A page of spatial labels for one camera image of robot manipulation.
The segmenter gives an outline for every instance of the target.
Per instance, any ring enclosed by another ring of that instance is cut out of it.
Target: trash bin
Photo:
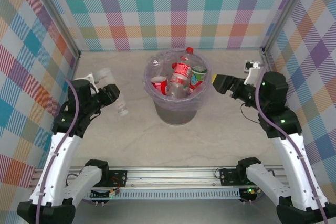
[[[160,52],[150,58],[144,72],[144,88],[154,101],[156,112],[159,117],[171,125],[182,125],[190,122],[202,105],[207,101],[211,85],[211,67],[209,62],[198,52],[193,53],[193,61],[196,65],[205,65],[207,74],[203,82],[196,87],[186,98],[172,98],[163,95],[151,83],[151,78],[161,75],[169,81],[173,73],[171,65],[179,62],[185,49],[171,49]]]

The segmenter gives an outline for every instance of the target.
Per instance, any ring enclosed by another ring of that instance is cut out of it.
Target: plastic bottle
[[[155,56],[152,58],[151,61],[152,64],[152,76],[160,76],[162,75],[163,67],[164,67],[164,62],[162,59],[160,59],[158,56]]]
[[[95,84],[98,89],[104,88],[108,84],[115,84],[115,79],[109,68],[103,68],[95,72],[93,76],[95,78]],[[128,113],[124,95],[121,92],[118,99],[112,104],[112,106],[115,106],[117,108],[117,112],[121,116],[124,116]]]
[[[167,95],[174,98],[185,98],[188,96],[192,66],[191,54],[193,52],[193,48],[187,47],[186,54],[181,56],[172,74]]]

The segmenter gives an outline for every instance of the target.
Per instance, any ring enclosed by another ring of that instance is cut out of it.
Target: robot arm
[[[77,97],[78,104],[71,89],[68,88],[69,100],[65,102],[59,114],[54,119],[53,136],[48,158],[38,182],[28,202],[21,202],[17,213],[29,224],[36,222],[37,209],[40,210],[39,223],[71,224],[78,204],[90,189],[100,183],[103,185],[109,180],[109,165],[105,161],[90,160],[85,164],[80,175],[70,186],[66,187],[66,179],[74,153],[83,138],[86,128],[92,121],[92,116],[100,114],[100,110],[112,104],[119,97],[120,91],[115,84],[108,84],[97,89],[94,83],[87,79],[78,79],[71,82]],[[75,117],[76,106],[79,113],[69,136],[66,132]],[[42,180],[46,177],[41,194]]]
[[[245,106],[257,109],[255,100],[256,88],[253,84],[257,76],[256,71],[260,69],[260,66],[256,62],[246,62],[245,68],[250,68],[253,72],[252,74],[249,73],[246,79],[216,75],[213,78],[213,86],[221,94],[225,94],[227,90],[232,91],[230,95],[232,98],[240,99],[245,102]],[[325,215],[327,218],[335,217],[336,205],[328,203],[308,161],[298,118],[293,111],[285,106],[287,90],[288,84],[282,74],[267,72],[263,76],[259,91],[260,106],[266,117],[284,130],[294,141],[295,145],[299,147]],[[242,176],[245,176],[249,181],[260,187],[272,200],[277,206],[278,217],[283,224],[308,224],[322,221],[322,215],[312,193],[308,176],[295,148],[288,139],[266,122],[260,114],[259,121],[260,126],[265,130],[268,138],[271,139],[280,154],[289,188],[271,176],[260,162],[253,162],[252,164],[246,162],[247,165],[243,165],[244,174]]]

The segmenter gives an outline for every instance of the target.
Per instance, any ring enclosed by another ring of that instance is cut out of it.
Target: checkered backdrop
[[[42,168],[75,62],[40,0],[0,0],[0,223]]]
[[[259,48],[287,0],[54,0],[83,50]]]
[[[336,0],[299,0],[270,50],[328,199],[336,203]]]

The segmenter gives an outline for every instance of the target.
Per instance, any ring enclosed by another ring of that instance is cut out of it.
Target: marble surface
[[[102,109],[79,145],[72,166],[89,159],[110,166],[224,166],[256,156],[265,165],[280,165],[278,153],[261,127],[240,113],[239,100],[213,92],[188,124],[171,126],[159,118],[143,88],[143,71],[156,51],[84,52],[76,78],[110,67],[125,96],[129,114],[118,116],[113,106]],[[245,77],[244,60],[260,60],[258,51],[201,50],[213,73]],[[254,109],[244,113],[256,120]]]

